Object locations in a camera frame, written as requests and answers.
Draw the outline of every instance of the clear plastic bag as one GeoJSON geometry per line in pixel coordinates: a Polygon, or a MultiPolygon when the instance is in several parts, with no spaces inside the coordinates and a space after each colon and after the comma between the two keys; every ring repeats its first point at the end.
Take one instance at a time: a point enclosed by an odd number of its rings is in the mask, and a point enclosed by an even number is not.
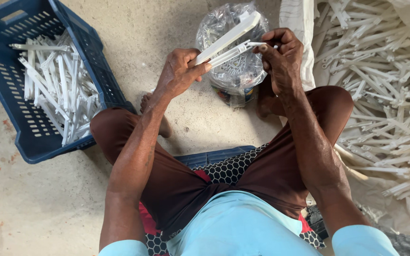
{"type": "MultiPolygon", "coordinates": [[[[231,28],[240,23],[240,15],[247,11],[249,14],[256,11],[254,2],[231,4],[227,3],[211,11],[200,23],[196,36],[196,48],[203,51],[218,40],[231,28]]],[[[216,56],[250,39],[259,42],[262,35],[268,31],[268,20],[261,14],[259,24],[244,34],[241,38],[221,50],[216,56]]],[[[244,107],[249,101],[248,92],[265,78],[260,54],[247,51],[240,56],[223,63],[205,74],[215,91],[225,92],[225,97],[218,95],[229,107],[244,107]]]]}

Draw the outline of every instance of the brown shorts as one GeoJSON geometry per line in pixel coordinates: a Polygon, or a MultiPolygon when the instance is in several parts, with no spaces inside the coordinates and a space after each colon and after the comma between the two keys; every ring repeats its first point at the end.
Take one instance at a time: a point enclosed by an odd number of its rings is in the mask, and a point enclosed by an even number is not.
{"type": "MultiPolygon", "coordinates": [[[[351,96],[335,86],[318,87],[306,92],[306,96],[333,145],[354,106],[351,96]]],[[[117,160],[139,118],[122,108],[108,108],[91,120],[91,133],[111,164],[117,160]]],[[[235,186],[208,185],[156,143],[153,169],[140,201],[156,222],[156,228],[163,235],[170,235],[182,230],[211,197],[228,190],[250,192],[283,214],[299,218],[306,207],[308,190],[300,176],[289,124],[258,154],[235,186]]]]}

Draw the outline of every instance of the concrete floor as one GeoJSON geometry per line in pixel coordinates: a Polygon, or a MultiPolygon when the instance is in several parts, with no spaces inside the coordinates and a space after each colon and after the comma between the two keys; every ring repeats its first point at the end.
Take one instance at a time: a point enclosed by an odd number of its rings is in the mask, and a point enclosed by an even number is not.
{"type": "MultiPolygon", "coordinates": [[[[168,52],[193,47],[202,18],[227,1],[62,2],[97,30],[121,89],[139,106],[144,92],[155,87],[168,52]]],[[[271,27],[277,27],[279,4],[257,0],[271,27]]],[[[226,107],[204,82],[175,98],[166,116],[174,136],[159,142],[173,155],[260,146],[281,128],[276,117],[259,120],[255,102],[241,109],[226,107]]],[[[100,149],[28,165],[14,145],[15,136],[0,103],[0,255],[97,255],[111,170],[100,149]]]]}

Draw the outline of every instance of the bare foot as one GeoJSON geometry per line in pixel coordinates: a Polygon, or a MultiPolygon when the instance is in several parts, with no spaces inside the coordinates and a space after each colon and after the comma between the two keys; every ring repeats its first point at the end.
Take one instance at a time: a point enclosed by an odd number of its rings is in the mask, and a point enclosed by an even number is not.
{"type": "MultiPolygon", "coordinates": [[[[148,105],[148,101],[151,99],[151,93],[147,93],[143,96],[142,102],[140,103],[140,112],[144,112],[146,106],[148,105]]],[[[172,136],[172,128],[170,128],[170,125],[168,124],[168,120],[165,116],[162,117],[161,120],[161,125],[159,126],[159,133],[158,135],[161,135],[164,138],[168,138],[172,136]]]]}
{"type": "Polygon", "coordinates": [[[276,100],[276,95],[271,89],[271,78],[267,75],[265,79],[259,84],[259,97],[257,98],[256,114],[262,119],[269,114],[273,114],[270,110],[273,102],[276,100]]]}

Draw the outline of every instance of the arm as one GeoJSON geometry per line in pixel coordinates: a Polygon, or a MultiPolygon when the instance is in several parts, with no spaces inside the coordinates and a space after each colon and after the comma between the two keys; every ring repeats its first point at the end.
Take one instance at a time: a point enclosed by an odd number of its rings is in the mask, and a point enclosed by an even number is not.
{"type": "Polygon", "coordinates": [[[197,49],[175,49],[167,57],[156,90],[142,117],[119,154],[108,181],[99,251],[112,242],[145,242],[139,201],[153,166],[154,148],[162,116],[170,101],[182,94],[210,64],[188,68],[197,49]]]}
{"type": "Polygon", "coordinates": [[[264,68],[271,75],[273,92],[282,101],[291,126],[302,180],[317,202],[328,234],[333,236],[348,225],[370,225],[353,204],[341,161],[303,92],[300,80],[302,43],[285,28],[267,32],[262,39],[267,45],[254,49],[254,52],[262,54],[264,68]]]}

